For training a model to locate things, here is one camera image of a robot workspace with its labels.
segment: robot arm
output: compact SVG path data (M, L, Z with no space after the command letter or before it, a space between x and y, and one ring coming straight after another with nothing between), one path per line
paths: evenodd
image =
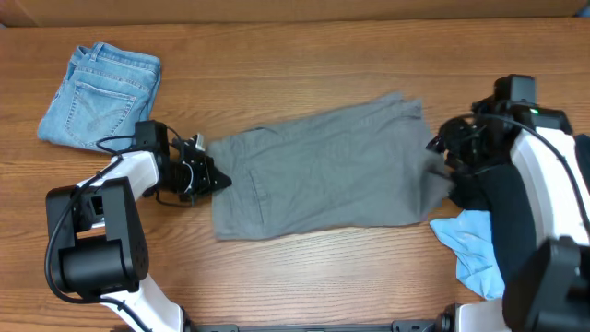
M199 136L172 141L181 157L171 160L166 130L155 121L137 123L136 145L113 157L100 178L48 193L50 237L74 193L79 194L48 253L50 273L60 292L102 303L135 331L190 332L194 327L186 313L148 274L148 247L136 201L164 189L194 202L231 180L205 155ZM104 235L81 236L98 228L104 228Z
M455 179L480 185L500 268L513 265L502 272L502 299L451 308L444 331L590 330L590 196L565 113L536 105L535 80L516 75L497 80L472 111L445 123L428 148L447 152ZM514 250L502 256L500 246Z

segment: folded jeans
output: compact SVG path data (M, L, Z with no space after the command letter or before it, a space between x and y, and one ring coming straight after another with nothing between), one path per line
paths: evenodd
M102 151L97 140L132 135L137 121L149 119L160 78L155 56L104 42L91 49L78 46L37 135L55 144ZM120 150L130 144L131 139L116 139L103 146Z

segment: brown cardboard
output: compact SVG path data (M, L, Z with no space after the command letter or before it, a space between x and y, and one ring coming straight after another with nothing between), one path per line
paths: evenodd
M12 0L43 27L571 16L585 0Z

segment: jeans seam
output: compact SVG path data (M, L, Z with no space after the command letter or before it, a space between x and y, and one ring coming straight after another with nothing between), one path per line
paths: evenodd
M111 59L111 58L104 57L104 56L98 56L97 58L98 58L98 59L101 59L101 60L103 60L103 61L108 61L108 62L111 62L111 63L117 64L117 65L124 65L124 66L130 67L130 68L134 68L134 69L145 70L145 71L148 71L148 72L150 72L150 73L152 73L152 74L154 74L154 75L157 75L157 73L156 73L156 72L154 72L153 70L151 70L151 69L147 69L147 68L142 68L142 67L140 67L140 66L138 66L138 65L129 65L129 64L126 64L126 63L124 63L124 62L121 62L121 61L116 61L116 60L113 60L113 59Z
M128 84L131 84L132 86L134 86L134 87L136 87L138 89L141 89L142 91L144 91L146 93L149 93L150 92L150 89L148 87L144 86L143 84L141 84L141 83L139 83L137 81L134 81L133 79L118 77L116 75L105 73L105 72L103 72L101 70L98 70L98 69L84 67L84 66L79 66L75 70L79 70L79 71L82 71L82 72L85 72L85 73L90 73L90 74L98 75L98 76L101 76L101 77L106 77L106 78L114 79L114 80L117 80L117 81L123 82L123 83L128 83Z

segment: cloth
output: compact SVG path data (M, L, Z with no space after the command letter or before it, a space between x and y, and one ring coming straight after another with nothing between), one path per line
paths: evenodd
M91 49L78 46L37 135L55 144L102 151L95 141L132 135L135 122L149 119L160 77L155 56L104 42ZM130 144L130 139L117 139L103 146L119 150Z
M452 186L420 101L394 93L213 142L233 185L213 195L219 239L420 222Z
M501 298L504 281L491 244L490 213L463 211L457 218L433 220L431 227L457 255L457 278L486 300Z

